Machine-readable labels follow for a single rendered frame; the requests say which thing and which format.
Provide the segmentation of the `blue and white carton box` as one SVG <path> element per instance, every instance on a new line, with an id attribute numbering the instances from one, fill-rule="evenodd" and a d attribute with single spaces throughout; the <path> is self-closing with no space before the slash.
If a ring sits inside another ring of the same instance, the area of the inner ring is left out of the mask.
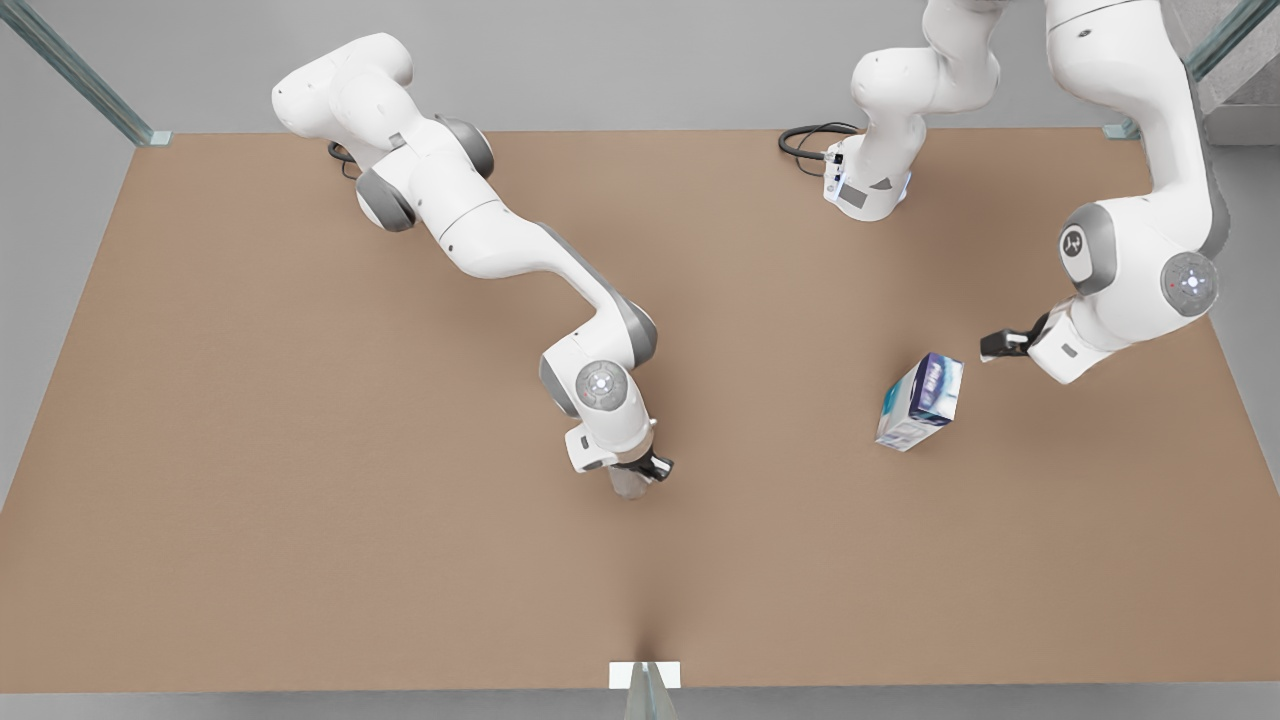
<path id="1" fill-rule="evenodd" d="M 886 392 L 876 442 L 906 452 L 955 419 L 965 364 L 927 354 Z"/>

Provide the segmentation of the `silver frame post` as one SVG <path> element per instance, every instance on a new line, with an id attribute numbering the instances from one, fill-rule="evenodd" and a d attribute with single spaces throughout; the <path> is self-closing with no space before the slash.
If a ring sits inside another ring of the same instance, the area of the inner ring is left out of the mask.
<path id="1" fill-rule="evenodd" d="M 608 687 L 627 691 L 623 720 L 678 720 L 669 691 L 681 685 L 680 661 L 609 662 Z"/>
<path id="2" fill-rule="evenodd" d="M 1280 146 L 1280 0 L 1161 0 L 1208 141 Z"/>
<path id="3" fill-rule="evenodd" d="M 0 0 L 0 20 L 134 146 L 172 143 L 170 131 L 154 129 L 26 0 Z"/>

